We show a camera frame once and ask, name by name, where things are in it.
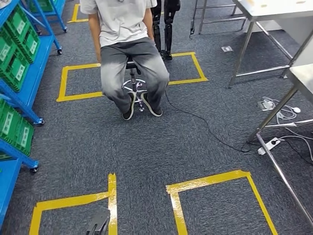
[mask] power strip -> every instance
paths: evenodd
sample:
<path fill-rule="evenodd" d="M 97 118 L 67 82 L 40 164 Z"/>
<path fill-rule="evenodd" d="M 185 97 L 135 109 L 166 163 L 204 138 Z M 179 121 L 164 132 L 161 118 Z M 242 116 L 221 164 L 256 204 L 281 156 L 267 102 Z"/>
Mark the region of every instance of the power strip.
<path fill-rule="evenodd" d="M 272 140 L 271 140 L 271 141 L 269 141 L 269 142 L 266 143 L 266 147 L 267 147 L 269 150 L 272 150 L 272 149 L 273 149 L 274 147 L 275 147 L 275 146 L 278 145 L 279 143 L 281 143 L 281 141 L 280 141 L 280 140 L 278 140 L 278 138 L 275 137 L 274 139 L 272 139 Z M 261 147 L 261 148 L 258 149 L 258 153 L 259 153 L 259 155 L 264 155 L 264 154 L 265 154 L 266 152 L 263 149 L 263 147 Z"/>

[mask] green plastic crate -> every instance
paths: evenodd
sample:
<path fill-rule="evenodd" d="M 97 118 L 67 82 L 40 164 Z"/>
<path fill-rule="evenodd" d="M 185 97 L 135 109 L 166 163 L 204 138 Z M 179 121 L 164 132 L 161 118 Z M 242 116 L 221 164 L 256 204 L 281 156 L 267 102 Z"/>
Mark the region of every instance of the green plastic crate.
<path fill-rule="evenodd" d="M 20 49 L 17 48 L 2 77 L 14 91 L 19 92 L 29 67 L 29 63 L 26 58 Z"/>
<path fill-rule="evenodd" d="M 32 139 L 34 135 L 34 127 L 23 117 L 20 118 L 20 122 L 15 132 L 14 146 L 17 149 L 29 156 L 32 147 Z"/>
<path fill-rule="evenodd" d="M 39 6 L 41 7 L 43 12 L 52 12 L 53 7 L 51 5 L 51 0 L 38 0 L 38 3 L 39 3 Z M 29 2 L 29 9 L 32 13 L 37 13 L 37 8 L 35 6 L 35 4 L 32 1 Z"/>
<path fill-rule="evenodd" d="M 4 27 L 0 28 L 0 75 L 3 74 L 17 49 L 17 45 Z"/>
<path fill-rule="evenodd" d="M 20 114 L 11 107 L 4 99 L 0 99 L 0 138 L 12 144 L 16 135 Z"/>
<path fill-rule="evenodd" d="M 20 45 L 20 49 L 25 55 L 29 63 L 33 63 L 37 52 L 39 48 L 40 40 L 36 32 L 31 26 L 25 36 L 22 45 Z"/>
<path fill-rule="evenodd" d="M 10 157 L 8 154 L 0 152 L 0 161 L 8 160 L 8 159 L 11 159 L 11 158 L 11 157 Z"/>
<path fill-rule="evenodd" d="M 20 5 L 17 5 L 5 23 L 5 27 L 17 45 L 23 44 L 30 26 L 30 22 Z"/>

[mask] blue metal rack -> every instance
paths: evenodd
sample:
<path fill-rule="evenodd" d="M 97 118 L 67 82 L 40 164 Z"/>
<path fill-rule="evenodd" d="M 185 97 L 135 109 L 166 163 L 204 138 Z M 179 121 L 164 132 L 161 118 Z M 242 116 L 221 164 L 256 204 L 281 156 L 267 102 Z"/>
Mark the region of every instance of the blue metal rack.
<path fill-rule="evenodd" d="M 63 21 L 62 20 L 62 13 L 63 12 L 64 5 L 66 4 L 66 0 L 57 0 L 57 3 L 54 3 L 54 0 L 51 0 L 51 3 L 53 7 L 52 12 L 44 12 L 45 16 L 56 16 L 57 19 L 54 21 L 49 21 L 50 23 L 59 22 L 62 29 L 64 32 L 67 31 L 67 27 L 64 25 Z M 41 17 L 39 13 L 33 13 L 35 17 Z"/>
<path fill-rule="evenodd" d="M 0 27 L 2 27 L 6 19 L 14 9 L 20 0 L 12 0 L 8 6 L 0 10 Z M 0 95 L 5 98 L 8 103 L 14 107 L 20 108 L 24 116 L 29 117 L 34 124 L 43 124 L 44 120 L 38 117 L 34 111 L 32 110 L 32 104 L 34 103 L 35 97 L 37 90 L 41 80 L 42 74 L 46 66 L 48 58 L 51 50 L 52 42 L 54 42 L 57 49 L 58 54 L 62 53 L 62 48 L 59 42 L 56 39 L 55 35 L 49 25 L 48 19 L 44 16 L 44 12 L 37 2 L 33 0 L 37 10 L 41 14 L 42 23 L 36 19 L 35 16 L 21 7 L 29 16 L 33 20 L 44 26 L 49 33 L 48 36 L 40 36 L 40 47 L 38 53 L 35 59 L 33 64 L 30 64 L 27 74 L 25 78 L 25 82 L 23 84 L 21 90 L 18 93 L 14 92 L 9 86 L 8 86 L 3 79 L 0 78 Z"/>
<path fill-rule="evenodd" d="M 0 27 L 2 27 L 8 17 L 17 5 L 20 4 L 25 13 L 43 27 L 48 35 L 40 36 L 40 47 L 33 64 L 31 64 L 25 77 L 25 80 L 20 92 L 15 93 L 8 86 L 2 78 L 0 77 L 0 97 L 5 98 L 10 105 L 20 109 L 23 116 L 31 119 L 34 124 L 44 124 L 42 118 L 38 117 L 32 110 L 35 97 L 41 80 L 42 74 L 46 66 L 48 56 L 51 50 L 52 43 L 54 43 L 58 54 L 62 53 L 62 48 L 56 39 L 48 19 L 39 6 L 37 0 L 32 0 L 37 8 L 38 15 L 42 22 L 38 21 L 35 16 L 28 12 L 20 0 L 12 0 L 9 5 L 0 10 Z M 32 160 L 22 152 L 0 139 L 0 152 L 4 152 L 11 156 L 11 160 L 0 161 L 0 229 L 5 219 L 5 213 L 8 207 L 10 199 L 14 188 L 22 164 L 26 165 L 32 172 L 38 169 L 38 161 Z"/>

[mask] gray carpet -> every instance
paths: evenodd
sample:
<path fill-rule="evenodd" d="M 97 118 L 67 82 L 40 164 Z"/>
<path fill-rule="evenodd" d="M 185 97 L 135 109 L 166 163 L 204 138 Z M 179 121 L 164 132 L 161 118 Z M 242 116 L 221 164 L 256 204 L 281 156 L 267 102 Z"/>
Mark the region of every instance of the gray carpet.
<path fill-rule="evenodd" d="M 72 18 L 75 3 L 78 0 L 66 3 L 65 21 Z M 202 35 L 195 34 L 190 40 L 193 5 L 193 1 L 182 0 L 173 24 L 173 53 L 195 51 L 209 81 L 172 85 L 167 95 L 176 107 L 205 118 L 212 132 L 222 141 L 241 148 L 268 114 L 257 107 L 262 96 L 281 99 L 291 83 L 278 78 L 279 73 L 276 72 L 242 78 L 234 88 L 226 89 L 244 37 L 237 31 L 241 22 L 207 25 Z M 231 12 L 214 9 L 207 11 L 207 18 Z M 270 160 L 257 154 L 258 146 L 251 146 L 247 154 L 226 147 L 208 134 L 202 120 L 175 110 L 166 99 L 163 100 L 163 117 L 137 110 L 129 122 L 122 121 L 117 108 L 106 97 L 56 102 L 63 66 L 96 62 L 87 22 L 68 27 L 68 33 L 64 34 L 58 25 L 54 26 L 63 54 L 51 53 L 35 101 L 34 110 L 46 121 L 35 128 L 32 148 L 32 157 L 40 162 L 39 171 L 35 175 L 26 168 L 20 171 L 3 234 L 28 234 L 33 207 L 38 201 L 107 191 L 107 176 L 112 172 L 117 177 L 118 233 L 177 234 L 166 185 L 235 169 L 251 172 L 278 234 L 312 233 Z M 299 47 L 283 31 L 274 34 L 292 53 Z M 232 46 L 235 51 L 223 53 L 222 46 Z M 284 63 L 284 56 L 270 40 L 255 33 L 241 70 Z M 174 58 L 167 66 L 171 80 L 198 75 L 188 57 Z M 97 69 L 71 71 L 66 94 L 99 91 L 99 74 Z M 312 106 L 301 94 L 290 103 L 302 110 L 298 120 L 313 115 Z M 311 135 L 311 128 L 298 132 Z M 284 134 L 275 130 L 264 132 L 263 136 L 272 139 Z M 290 143 L 309 160 L 304 143 Z M 287 143 L 280 144 L 273 153 L 303 204 L 313 213 L 312 166 Z M 180 193 L 180 198 L 189 234 L 271 234 L 246 179 L 188 190 Z M 44 212 L 40 234 L 84 234 L 92 215 L 100 206 L 107 206 L 107 200 Z"/>

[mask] humanoid robot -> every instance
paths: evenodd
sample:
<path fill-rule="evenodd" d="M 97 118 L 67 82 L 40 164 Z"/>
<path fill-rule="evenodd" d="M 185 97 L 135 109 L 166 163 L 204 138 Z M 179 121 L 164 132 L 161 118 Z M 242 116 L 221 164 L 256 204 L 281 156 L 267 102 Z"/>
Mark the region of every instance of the humanoid robot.
<path fill-rule="evenodd" d="M 161 12 L 161 0 L 157 0 L 158 5 L 152 8 L 153 17 L 153 33 L 155 46 L 164 60 L 172 60 L 170 53 L 172 48 L 172 24 L 175 13 L 180 9 L 180 0 L 164 0 L 164 38 L 165 49 L 161 49 L 160 18 Z"/>

